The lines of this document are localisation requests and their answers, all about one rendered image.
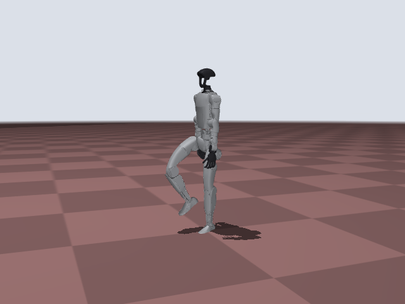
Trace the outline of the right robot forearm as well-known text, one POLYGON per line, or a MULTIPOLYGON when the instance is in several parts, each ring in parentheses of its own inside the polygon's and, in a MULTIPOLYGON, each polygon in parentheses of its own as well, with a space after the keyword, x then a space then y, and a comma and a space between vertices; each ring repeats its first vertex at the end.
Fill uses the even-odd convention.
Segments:
POLYGON ((199 136, 201 136, 201 130, 202 129, 200 129, 198 126, 197 126, 197 123, 195 123, 194 122, 194 124, 195 124, 195 128, 196 128, 196 130, 195 130, 195 137, 199 137, 199 136))

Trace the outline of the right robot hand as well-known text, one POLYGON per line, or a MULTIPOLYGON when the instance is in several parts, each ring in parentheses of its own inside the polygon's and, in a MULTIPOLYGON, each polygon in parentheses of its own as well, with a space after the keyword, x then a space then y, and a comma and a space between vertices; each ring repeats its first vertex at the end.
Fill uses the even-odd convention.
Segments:
POLYGON ((197 155, 200 156, 201 159, 204 159, 206 153, 202 152, 200 149, 197 150, 197 155))

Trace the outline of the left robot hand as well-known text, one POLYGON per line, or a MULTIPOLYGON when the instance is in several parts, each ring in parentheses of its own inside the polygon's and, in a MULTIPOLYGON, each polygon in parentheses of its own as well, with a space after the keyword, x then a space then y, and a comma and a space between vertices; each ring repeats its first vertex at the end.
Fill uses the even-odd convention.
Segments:
POLYGON ((208 160, 206 166, 204 168, 214 168, 216 165, 216 155, 215 155, 216 151, 212 151, 212 145, 209 146, 209 154, 208 157, 202 162, 204 163, 206 160, 208 160), (214 162, 214 164, 213 164, 214 162), (209 166, 208 166, 209 165, 209 166))

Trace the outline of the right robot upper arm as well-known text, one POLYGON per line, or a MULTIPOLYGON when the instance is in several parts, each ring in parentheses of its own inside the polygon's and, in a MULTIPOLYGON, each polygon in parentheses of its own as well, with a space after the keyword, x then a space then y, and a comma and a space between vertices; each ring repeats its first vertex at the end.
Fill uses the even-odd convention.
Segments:
MULTIPOLYGON (((197 94, 194 95, 195 106, 196 106, 196 96, 197 96, 197 94)), ((194 117, 194 122, 197 123, 197 117, 196 116, 194 117)))

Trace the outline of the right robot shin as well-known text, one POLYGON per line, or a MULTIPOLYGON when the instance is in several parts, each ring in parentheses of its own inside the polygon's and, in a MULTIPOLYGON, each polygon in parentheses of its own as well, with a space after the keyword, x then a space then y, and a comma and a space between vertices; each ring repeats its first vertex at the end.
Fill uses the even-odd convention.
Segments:
POLYGON ((165 174, 166 178, 170 182, 170 184, 174 187, 174 189, 181 195, 181 197, 185 200, 185 202, 190 203, 192 200, 185 188, 185 183, 181 175, 177 175, 176 177, 169 177, 165 174), (189 200, 189 201, 188 201, 189 200))

